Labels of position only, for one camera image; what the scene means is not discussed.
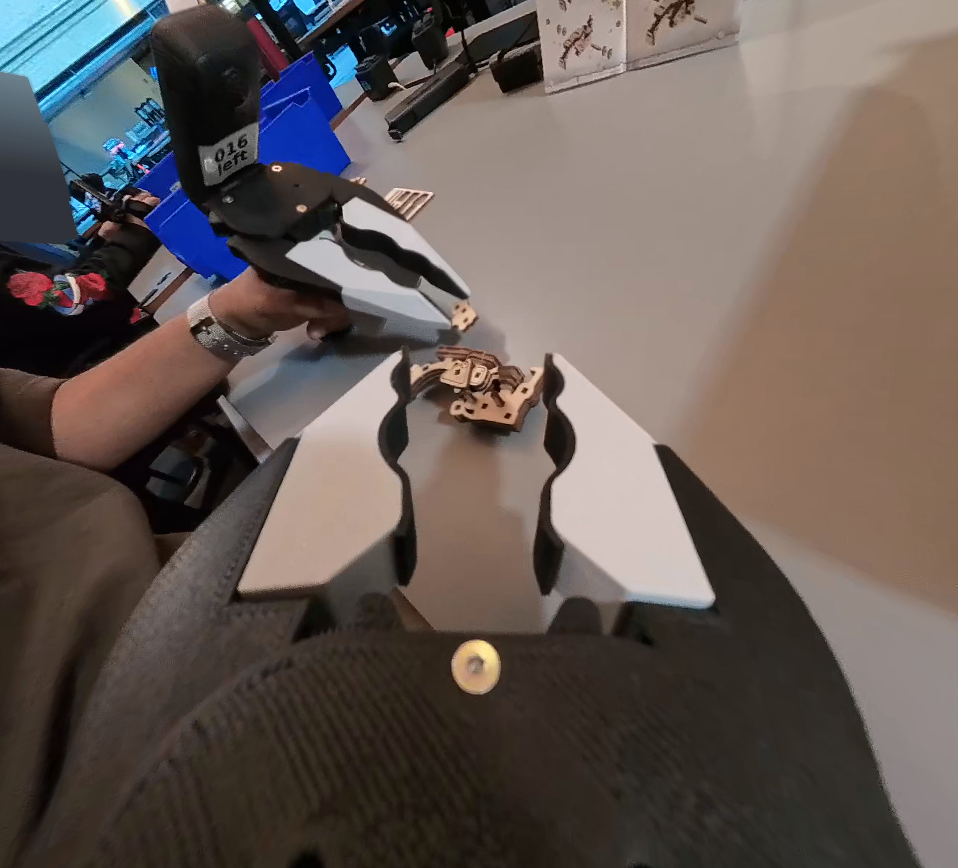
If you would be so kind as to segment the wooden puzzle model assembly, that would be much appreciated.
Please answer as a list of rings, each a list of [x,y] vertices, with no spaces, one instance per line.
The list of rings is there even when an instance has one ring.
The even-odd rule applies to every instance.
[[[416,398],[444,387],[453,393],[453,420],[517,433],[541,399],[544,377],[544,366],[524,371],[487,351],[441,346],[432,361],[410,365],[410,394]]]

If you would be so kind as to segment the black power adapter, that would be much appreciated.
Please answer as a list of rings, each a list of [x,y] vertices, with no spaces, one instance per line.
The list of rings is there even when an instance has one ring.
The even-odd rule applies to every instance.
[[[541,83],[544,79],[541,42],[537,39],[500,50],[490,58],[488,68],[504,95]]]

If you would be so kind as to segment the black cylindrical device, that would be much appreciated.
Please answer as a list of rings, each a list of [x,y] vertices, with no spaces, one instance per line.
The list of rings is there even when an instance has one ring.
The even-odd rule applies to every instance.
[[[403,89],[389,60],[381,55],[373,55],[360,62],[355,70],[355,80],[364,95],[374,103],[384,101]]]
[[[433,17],[433,13],[426,13],[414,23],[411,34],[413,48],[430,72],[438,70],[449,58],[446,31]]]

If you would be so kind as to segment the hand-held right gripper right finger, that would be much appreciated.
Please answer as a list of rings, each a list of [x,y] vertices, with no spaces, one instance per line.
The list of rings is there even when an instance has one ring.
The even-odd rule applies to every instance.
[[[653,437],[564,356],[544,359],[533,573],[540,595],[692,611],[716,594]]]

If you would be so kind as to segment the blue storage bin stack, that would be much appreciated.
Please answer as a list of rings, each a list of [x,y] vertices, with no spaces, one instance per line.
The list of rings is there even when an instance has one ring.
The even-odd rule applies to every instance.
[[[293,162],[340,175],[351,160],[333,132],[342,109],[312,54],[281,72],[261,91],[259,156],[264,163]],[[174,155],[168,153],[137,187],[160,200],[147,216],[152,234],[174,257],[204,279],[229,281],[246,267],[217,236],[208,219],[180,187]]]

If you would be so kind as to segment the black power strip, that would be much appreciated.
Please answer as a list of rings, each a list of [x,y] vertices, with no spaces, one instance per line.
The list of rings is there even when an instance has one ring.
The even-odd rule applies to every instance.
[[[385,114],[388,135],[401,142],[406,133],[466,88],[472,77],[470,66],[459,60],[441,68]]]

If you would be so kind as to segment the laser-cut wooden sheet with cutouts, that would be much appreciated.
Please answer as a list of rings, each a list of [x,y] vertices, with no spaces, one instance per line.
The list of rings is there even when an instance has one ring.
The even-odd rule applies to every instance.
[[[421,189],[393,188],[384,196],[400,217],[412,221],[435,197],[434,192]]]

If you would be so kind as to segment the person's brown shirt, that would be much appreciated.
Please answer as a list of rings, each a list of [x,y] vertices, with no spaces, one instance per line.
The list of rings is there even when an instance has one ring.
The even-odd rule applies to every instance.
[[[66,383],[2,371],[2,866],[80,866],[181,721],[281,652],[303,605],[238,582],[281,480],[249,473],[158,556],[136,494],[59,459]]]

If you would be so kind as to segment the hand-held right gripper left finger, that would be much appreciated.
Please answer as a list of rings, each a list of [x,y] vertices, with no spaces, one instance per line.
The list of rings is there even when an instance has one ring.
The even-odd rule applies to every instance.
[[[241,598],[357,601],[410,584],[417,531],[400,459],[411,400],[403,348],[299,434],[239,579]]]

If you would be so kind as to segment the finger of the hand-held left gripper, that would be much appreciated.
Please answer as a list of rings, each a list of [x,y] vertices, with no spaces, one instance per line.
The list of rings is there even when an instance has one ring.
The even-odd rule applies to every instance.
[[[414,332],[446,332],[459,299],[394,268],[373,268],[329,233],[295,243],[284,255],[284,277],[327,291],[345,308]]]
[[[340,237],[347,251],[373,268],[394,268],[460,300],[472,296],[461,276],[389,204],[354,197],[340,205]]]

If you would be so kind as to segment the person's left hand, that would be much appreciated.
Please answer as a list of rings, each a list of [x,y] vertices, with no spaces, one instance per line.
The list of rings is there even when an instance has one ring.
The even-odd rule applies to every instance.
[[[246,339],[263,340],[305,326],[313,340],[348,332],[353,321],[336,299],[315,292],[277,287],[253,267],[209,296],[214,318]]]

